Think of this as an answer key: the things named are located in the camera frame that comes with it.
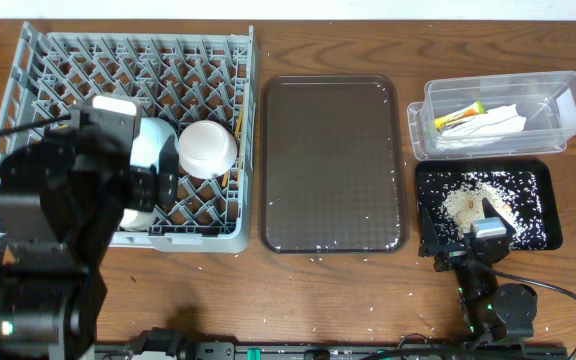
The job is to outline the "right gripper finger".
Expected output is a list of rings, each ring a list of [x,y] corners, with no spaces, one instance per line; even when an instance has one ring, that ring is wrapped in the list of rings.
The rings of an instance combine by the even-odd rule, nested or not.
[[[491,202],[487,198],[482,199],[482,210],[484,217],[488,218],[497,218],[502,220],[502,216],[497,212],[497,210],[493,207]]]
[[[421,208],[421,240],[424,245],[438,245],[439,239],[434,229],[434,223],[432,222],[429,211],[425,208]]]

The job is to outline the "white cup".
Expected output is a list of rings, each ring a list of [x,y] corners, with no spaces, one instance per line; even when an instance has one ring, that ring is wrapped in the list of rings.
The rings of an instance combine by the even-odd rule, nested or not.
[[[119,227],[126,231],[146,231],[153,225],[156,218],[154,212],[125,209]]]

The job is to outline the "light blue bowl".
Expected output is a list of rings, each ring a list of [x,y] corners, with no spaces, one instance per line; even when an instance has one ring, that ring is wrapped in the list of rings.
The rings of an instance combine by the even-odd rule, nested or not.
[[[142,117],[130,155],[132,166],[159,169],[160,153],[178,155],[178,136],[171,124],[160,118]]]

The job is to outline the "white pink bowl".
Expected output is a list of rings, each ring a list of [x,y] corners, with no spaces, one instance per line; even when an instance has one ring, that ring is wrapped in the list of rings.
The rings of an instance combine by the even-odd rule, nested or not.
[[[213,179],[233,167],[238,149],[234,137],[220,123],[201,120],[181,132],[178,153],[179,164],[188,175]]]

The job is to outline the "white napkin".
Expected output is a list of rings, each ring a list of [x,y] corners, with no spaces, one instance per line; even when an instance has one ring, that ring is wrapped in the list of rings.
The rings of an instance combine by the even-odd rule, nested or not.
[[[501,106],[439,123],[439,150],[485,145],[500,140],[502,135],[521,132],[526,118],[517,113],[516,105]]]

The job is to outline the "green orange snack wrapper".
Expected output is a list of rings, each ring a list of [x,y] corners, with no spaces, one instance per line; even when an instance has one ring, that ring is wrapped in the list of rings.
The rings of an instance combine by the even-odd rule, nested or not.
[[[475,101],[469,106],[456,110],[447,115],[434,119],[434,125],[439,133],[452,129],[470,120],[476,115],[485,114],[486,110],[480,101]]]

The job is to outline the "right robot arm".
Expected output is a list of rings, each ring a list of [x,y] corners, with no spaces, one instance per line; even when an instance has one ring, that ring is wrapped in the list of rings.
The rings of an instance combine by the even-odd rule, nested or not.
[[[454,242],[439,239],[429,211],[423,208],[418,255],[432,257],[437,272],[455,273],[464,319],[472,332],[467,349],[519,345],[534,335],[537,294],[528,285],[498,283],[492,265],[509,255],[515,229],[487,199],[482,208],[484,217]]]

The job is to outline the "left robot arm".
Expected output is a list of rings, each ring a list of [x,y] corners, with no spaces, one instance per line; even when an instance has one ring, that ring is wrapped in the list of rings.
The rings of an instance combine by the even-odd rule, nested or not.
[[[0,359],[77,359],[97,338],[104,255],[126,210],[170,205],[177,137],[163,120],[92,108],[0,164]]]

